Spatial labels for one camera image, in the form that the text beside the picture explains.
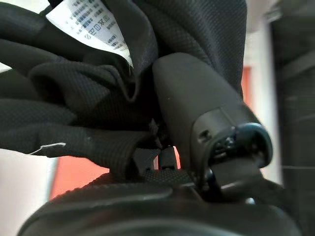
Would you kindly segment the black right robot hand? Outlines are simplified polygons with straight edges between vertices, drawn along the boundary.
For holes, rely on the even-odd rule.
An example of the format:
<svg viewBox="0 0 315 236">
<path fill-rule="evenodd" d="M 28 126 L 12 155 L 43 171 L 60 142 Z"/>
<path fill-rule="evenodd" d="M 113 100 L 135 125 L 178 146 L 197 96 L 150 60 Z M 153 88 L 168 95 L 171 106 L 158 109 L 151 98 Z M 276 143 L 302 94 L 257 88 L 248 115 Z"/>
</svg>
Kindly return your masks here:
<svg viewBox="0 0 315 236">
<path fill-rule="evenodd" d="M 261 168 L 271 138 L 240 95 L 201 60 L 158 59 L 154 85 L 187 184 L 141 179 L 97 184 L 47 202 L 21 236 L 299 236 L 296 222 L 271 202 Z"/>
</svg>

